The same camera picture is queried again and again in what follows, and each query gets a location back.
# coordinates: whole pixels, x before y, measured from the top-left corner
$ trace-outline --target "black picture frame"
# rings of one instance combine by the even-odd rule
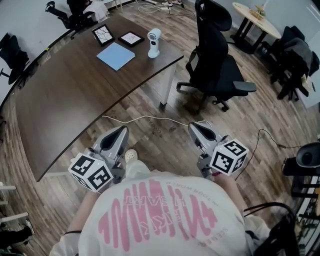
[[[139,39],[138,41],[135,41],[134,43],[130,43],[130,42],[128,42],[128,41],[126,41],[125,39],[122,38],[122,37],[124,37],[125,35],[127,35],[127,34],[129,34],[129,33],[134,34],[136,37],[138,37],[138,38],[140,38],[140,39]],[[132,31],[128,31],[127,33],[119,36],[119,37],[118,37],[118,40],[121,41],[121,42],[123,42],[123,43],[125,43],[126,45],[128,45],[128,46],[130,46],[130,47],[134,47],[134,46],[136,46],[137,44],[139,44],[139,43],[141,43],[142,41],[144,41],[145,39],[144,39],[142,36],[140,36],[140,35],[132,32]]]
[[[103,28],[103,27],[106,28],[106,30],[109,32],[109,34],[110,34],[110,36],[111,36],[111,38],[110,38],[108,41],[106,41],[106,42],[101,42],[101,41],[100,41],[100,38],[99,38],[98,35],[95,33],[95,31],[97,31],[97,30],[99,30],[99,29],[101,29],[101,28]],[[101,26],[99,26],[99,27],[96,27],[95,29],[93,29],[93,30],[92,30],[92,33],[93,33],[95,39],[96,39],[96,40],[98,41],[98,43],[100,44],[100,46],[102,46],[102,47],[115,40],[114,35],[111,33],[110,29],[109,29],[109,28],[107,27],[107,25],[105,25],[105,24],[104,24],[104,25],[101,25]]]

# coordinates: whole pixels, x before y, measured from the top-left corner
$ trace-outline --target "shoe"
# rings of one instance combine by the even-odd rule
[[[124,155],[125,162],[128,163],[130,160],[138,160],[138,153],[134,149],[129,149]]]
[[[35,231],[34,231],[34,228],[33,228],[32,225],[31,225],[31,222],[30,222],[28,219],[26,219],[26,220],[25,220],[25,224],[26,224],[26,226],[30,229],[31,234],[34,235],[34,234],[35,234]]]
[[[172,3],[175,4],[175,5],[182,6],[182,1],[175,0]]]
[[[172,7],[174,4],[173,4],[173,3],[170,3],[170,2],[163,2],[162,5],[163,5],[163,6]]]

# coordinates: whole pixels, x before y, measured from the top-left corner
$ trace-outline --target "picture frame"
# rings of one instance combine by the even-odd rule
[[[92,33],[102,47],[115,40],[115,37],[105,24],[93,29]]]
[[[125,43],[126,45],[128,45],[130,47],[134,47],[137,44],[144,41],[145,39],[142,36],[132,32],[132,31],[128,31],[127,33],[119,36],[118,40]]]

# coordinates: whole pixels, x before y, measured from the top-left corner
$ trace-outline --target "pink graphic print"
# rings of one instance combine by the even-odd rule
[[[111,212],[106,212],[98,223],[98,231],[103,235],[106,244],[110,244],[112,235],[113,247],[119,247],[120,238],[123,250],[128,252],[131,242],[129,228],[132,230],[136,243],[148,241],[151,237],[150,229],[153,229],[157,236],[168,231],[169,236],[174,237],[176,235],[174,220],[185,240],[189,240],[190,237],[195,238],[198,227],[205,236],[211,234],[212,228],[215,227],[218,220],[214,211],[208,208],[203,201],[199,203],[198,199],[190,194],[191,208],[188,209],[185,198],[179,189],[174,190],[171,185],[168,185],[167,190],[172,200],[167,201],[160,182],[151,179],[148,181],[148,185],[149,193],[147,184],[140,182],[138,188],[136,184],[133,184],[132,191],[129,188],[124,190],[122,203],[117,198],[113,200]],[[169,203],[173,206],[173,214],[170,213]],[[179,205],[182,206],[187,222],[185,227]],[[151,220],[152,227],[149,226],[148,219]],[[204,219],[207,219],[209,227],[205,225]]]

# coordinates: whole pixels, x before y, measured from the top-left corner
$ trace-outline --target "small white robot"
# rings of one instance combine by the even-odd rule
[[[149,58],[156,58],[159,54],[159,38],[161,37],[161,30],[154,28],[148,33],[148,39],[150,40],[150,50],[148,52]]]

